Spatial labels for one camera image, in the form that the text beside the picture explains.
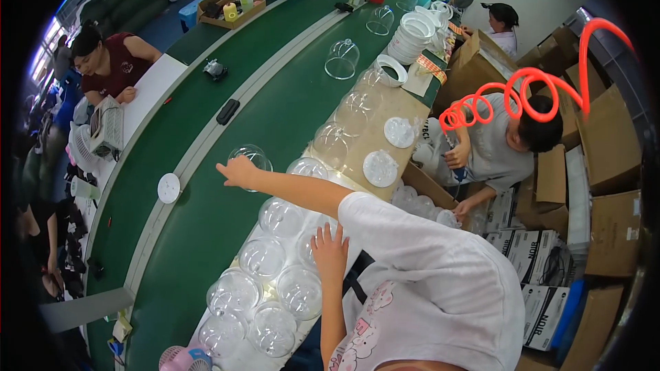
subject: small fan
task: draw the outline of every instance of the small fan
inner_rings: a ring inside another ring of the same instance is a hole
[[[100,158],[92,154],[89,144],[89,125],[76,125],[71,122],[69,131],[69,152],[70,156],[78,165],[78,168],[85,172],[94,172],[98,169]]]
[[[204,350],[197,347],[174,345],[161,355],[160,371],[211,371],[211,361]]]

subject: boy in gray shirt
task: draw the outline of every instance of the boy in gray shirt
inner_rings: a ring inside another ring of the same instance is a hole
[[[451,149],[440,129],[440,123],[429,119],[422,133],[423,140],[412,154],[412,160],[443,186],[477,181],[486,183],[480,192],[458,204],[454,212],[459,219],[475,205],[493,198],[498,192],[507,190],[531,175],[534,171],[534,154],[548,152],[559,144],[564,130],[559,112],[545,123],[537,122],[526,112],[523,112],[520,119],[513,119],[504,107],[503,93],[491,93],[484,95],[484,98],[493,108],[493,118],[489,123],[476,122],[473,126],[448,132],[455,144]],[[533,95],[528,102],[540,113],[552,109],[552,99],[542,95]],[[477,103],[476,108],[482,118],[489,116],[488,106],[482,101]],[[511,109],[517,111],[513,101]],[[470,113],[466,108],[463,111],[466,115]],[[465,178],[459,182],[454,170],[463,167]]]

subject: hand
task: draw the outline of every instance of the hand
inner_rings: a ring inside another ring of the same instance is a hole
[[[227,166],[217,163],[215,169],[227,178],[224,181],[225,186],[240,186],[243,189],[251,189],[254,176],[259,172],[259,169],[245,155],[230,159]]]
[[[135,87],[127,86],[126,89],[122,90],[121,101],[126,103],[131,103],[135,99]]]
[[[470,156],[470,143],[463,142],[451,151],[445,153],[445,162],[450,169],[460,169],[467,165],[467,159]]]
[[[57,256],[51,252],[48,256],[48,273],[54,273],[57,269]]]
[[[467,216],[467,213],[472,209],[472,201],[470,201],[470,198],[467,198],[463,201],[461,201],[456,208],[452,210],[454,212],[454,215],[456,215],[456,219],[458,222],[463,222],[465,220],[465,217]]]
[[[346,260],[349,257],[349,239],[342,242],[344,228],[337,224],[334,240],[330,235],[330,224],[326,223],[325,232],[317,228],[316,236],[311,237],[311,252],[314,255],[316,267],[319,270],[321,284],[341,286],[346,271]]]

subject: black hair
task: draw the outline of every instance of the black hair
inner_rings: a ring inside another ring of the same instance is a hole
[[[94,52],[99,42],[103,42],[101,34],[96,30],[94,23],[87,20],[82,24],[78,36],[71,45],[71,58],[78,56],[87,56]]]
[[[506,3],[481,5],[483,8],[488,9],[495,20],[504,22],[504,27],[507,29],[512,29],[514,26],[518,26],[518,13],[516,13],[515,9],[510,5],[507,5]]]
[[[527,101],[538,113],[548,113],[552,109],[552,99],[543,95],[532,95]],[[564,120],[559,112],[549,122],[537,122],[523,111],[518,135],[530,151],[541,153],[552,150],[562,141],[563,133]]]

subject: window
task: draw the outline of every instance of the window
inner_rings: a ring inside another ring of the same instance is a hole
[[[44,73],[47,73],[47,71],[44,72],[44,68],[47,68],[50,64],[49,62],[53,57],[53,52],[57,48],[57,41],[64,34],[66,34],[65,29],[59,24],[57,19],[53,18],[45,31],[44,39],[37,49],[32,59],[32,65],[30,66],[30,77],[35,83],[39,83],[45,76]]]

